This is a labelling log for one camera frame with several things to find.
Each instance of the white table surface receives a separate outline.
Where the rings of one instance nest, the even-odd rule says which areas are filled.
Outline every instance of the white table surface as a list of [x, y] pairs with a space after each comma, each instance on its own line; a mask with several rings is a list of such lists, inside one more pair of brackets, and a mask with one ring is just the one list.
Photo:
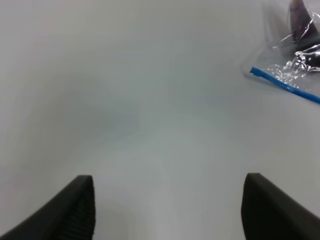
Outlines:
[[320, 216], [320, 105], [240, 70], [266, 16], [256, 0], [1, 1], [0, 233], [79, 174], [95, 240], [244, 240], [248, 172]]

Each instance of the white surface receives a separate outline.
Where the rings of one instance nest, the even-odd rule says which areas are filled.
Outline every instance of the white surface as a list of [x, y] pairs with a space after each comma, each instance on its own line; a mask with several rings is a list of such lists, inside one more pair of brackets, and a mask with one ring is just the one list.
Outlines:
[[0, 232], [92, 174], [95, 239], [243, 240], [248, 172], [320, 215], [320, 106], [243, 77], [254, 0], [3, 0]]

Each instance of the ziplock bag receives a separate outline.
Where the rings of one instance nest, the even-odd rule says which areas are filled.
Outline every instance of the ziplock bag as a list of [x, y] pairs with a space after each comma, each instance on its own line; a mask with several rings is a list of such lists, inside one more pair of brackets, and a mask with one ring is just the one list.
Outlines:
[[287, 34], [283, 32], [281, 38], [269, 40], [242, 67], [293, 94], [320, 103], [320, 1], [289, 0], [287, 4]]

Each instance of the clear plastic bag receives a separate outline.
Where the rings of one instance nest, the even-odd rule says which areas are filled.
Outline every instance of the clear plastic bag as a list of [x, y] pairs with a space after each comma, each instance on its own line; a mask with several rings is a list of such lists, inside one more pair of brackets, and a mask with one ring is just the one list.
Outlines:
[[287, 29], [245, 61], [245, 72], [320, 103], [320, 1], [288, 1]]

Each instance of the blue zipper seal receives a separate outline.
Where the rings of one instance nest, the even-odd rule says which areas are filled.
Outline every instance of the blue zipper seal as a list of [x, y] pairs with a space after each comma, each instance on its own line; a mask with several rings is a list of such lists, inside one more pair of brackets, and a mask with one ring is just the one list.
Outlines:
[[312, 94], [305, 92], [305, 91], [301, 91], [300, 89], [295, 88], [293, 86], [290, 86], [290, 85], [276, 79], [274, 76], [271, 76], [268, 73], [266, 73], [256, 67], [252, 67], [250, 73], [252, 73], [253, 75], [255, 75], [257, 77], [262, 77], [264, 79], [267, 79], [268, 81], [272, 82], [275, 85], [278, 85], [279, 87], [287, 90], [290, 93], [293, 93], [295, 95], [298, 95], [300, 97], [303, 97], [305, 99], [308, 99], [310, 101], [313, 101], [313, 102], [320, 104], [320, 97], [312, 95]]

